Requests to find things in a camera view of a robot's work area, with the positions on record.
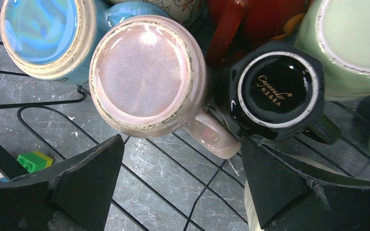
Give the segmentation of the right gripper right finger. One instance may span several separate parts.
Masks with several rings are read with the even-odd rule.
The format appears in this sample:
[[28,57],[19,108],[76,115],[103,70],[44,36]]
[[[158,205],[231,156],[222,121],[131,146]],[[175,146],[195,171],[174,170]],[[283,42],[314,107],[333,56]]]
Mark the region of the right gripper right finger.
[[263,231],[370,231],[370,181],[314,167],[247,136],[241,142]]

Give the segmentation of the green mug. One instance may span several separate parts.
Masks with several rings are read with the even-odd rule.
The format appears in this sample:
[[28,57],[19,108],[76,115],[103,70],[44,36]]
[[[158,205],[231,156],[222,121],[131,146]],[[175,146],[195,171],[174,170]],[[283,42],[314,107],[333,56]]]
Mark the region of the green mug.
[[370,0],[313,1],[295,45],[322,63],[326,100],[370,96]]

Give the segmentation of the black mug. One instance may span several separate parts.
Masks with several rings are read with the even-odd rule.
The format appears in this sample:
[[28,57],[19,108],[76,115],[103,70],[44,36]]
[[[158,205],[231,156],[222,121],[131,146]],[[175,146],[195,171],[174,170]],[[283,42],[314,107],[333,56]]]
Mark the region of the black mug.
[[281,41],[271,41],[230,67],[214,85],[219,111],[249,135],[280,141],[303,133],[334,144],[341,130],[325,116],[321,62]]

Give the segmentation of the cream floral mug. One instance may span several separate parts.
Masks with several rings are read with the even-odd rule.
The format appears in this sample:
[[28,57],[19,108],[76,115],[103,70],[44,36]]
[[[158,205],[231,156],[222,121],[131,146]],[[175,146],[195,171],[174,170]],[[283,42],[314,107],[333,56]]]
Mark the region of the cream floral mug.
[[105,18],[110,27],[129,23],[173,22],[189,27],[203,11],[202,0],[113,0]]

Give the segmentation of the cream cup lower right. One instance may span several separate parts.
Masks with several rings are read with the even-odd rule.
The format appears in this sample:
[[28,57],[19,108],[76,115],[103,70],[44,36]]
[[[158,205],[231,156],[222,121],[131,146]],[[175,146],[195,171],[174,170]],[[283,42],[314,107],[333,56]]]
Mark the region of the cream cup lower right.
[[[332,172],[334,174],[339,174],[339,175],[342,175],[341,173],[329,168],[329,167],[326,167],[312,159],[309,159],[307,157],[304,157],[304,156],[299,156],[299,155],[291,155],[291,157],[293,158],[296,158],[296,159],[299,159],[309,165],[312,165],[314,167],[317,167],[317,168],[320,168],[320,169],[323,169],[323,170],[326,170],[326,171],[329,171],[329,172]],[[255,206],[254,206],[254,202],[253,202],[253,199],[252,199],[252,194],[251,194],[251,191],[250,191],[250,188],[249,188],[249,183],[248,183],[248,180],[246,180],[245,182],[245,186],[244,186],[244,204],[245,204],[245,210],[246,210],[246,216],[247,216],[247,222],[248,222],[248,227],[249,227],[249,230],[250,231],[262,231],[262,229],[260,228],[260,225],[259,225],[259,221],[258,221],[258,216],[257,216],[257,213],[256,213],[256,209],[255,209]]]

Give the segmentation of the pink mug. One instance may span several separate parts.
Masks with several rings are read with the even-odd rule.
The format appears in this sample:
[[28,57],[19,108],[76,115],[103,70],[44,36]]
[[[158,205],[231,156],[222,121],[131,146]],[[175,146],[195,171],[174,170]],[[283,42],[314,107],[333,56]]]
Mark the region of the pink mug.
[[93,53],[89,88],[102,118],[124,134],[154,138],[182,128],[220,158],[240,149],[208,111],[212,81],[200,46],[172,19],[140,15],[110,29]]

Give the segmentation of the toy block structure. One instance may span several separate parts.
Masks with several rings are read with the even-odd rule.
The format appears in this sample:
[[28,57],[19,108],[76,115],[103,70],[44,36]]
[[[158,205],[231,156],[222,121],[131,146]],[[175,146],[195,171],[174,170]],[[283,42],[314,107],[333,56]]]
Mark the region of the toy block structure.
[[[17,162],[29,173],[33,173],[50,167],[53,164],[53,159],[40,151],[33,151],[18,155]],[[1,172],[0,182],[8,182],[8,179]]]

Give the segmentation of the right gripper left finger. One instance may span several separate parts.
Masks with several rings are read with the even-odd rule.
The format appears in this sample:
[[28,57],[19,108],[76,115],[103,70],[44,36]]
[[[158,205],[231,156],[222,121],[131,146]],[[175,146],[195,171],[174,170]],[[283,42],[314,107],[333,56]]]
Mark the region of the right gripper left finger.
[[0,182],[0,231],[102,231],[122,165],[115,135],[51,167]]

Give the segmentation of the blue mug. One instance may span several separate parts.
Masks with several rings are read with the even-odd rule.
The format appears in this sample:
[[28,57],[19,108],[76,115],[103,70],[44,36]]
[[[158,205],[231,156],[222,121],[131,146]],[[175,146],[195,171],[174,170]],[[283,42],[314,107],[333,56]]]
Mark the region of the blue mug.
[[166,16],[143,1],[6,0],[0,34],[13,62],[31,77],[86,86],[93,52],[115,25],[137,15]]

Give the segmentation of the red mug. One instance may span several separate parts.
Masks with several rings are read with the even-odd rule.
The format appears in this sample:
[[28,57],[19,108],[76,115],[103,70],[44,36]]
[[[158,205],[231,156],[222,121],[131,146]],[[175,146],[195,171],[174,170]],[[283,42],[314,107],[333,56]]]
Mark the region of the red mug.
[[213,69],[231,65],[271,40],[284,40],[300,25],[311,0],[209,0],[215,33],[206,63]]

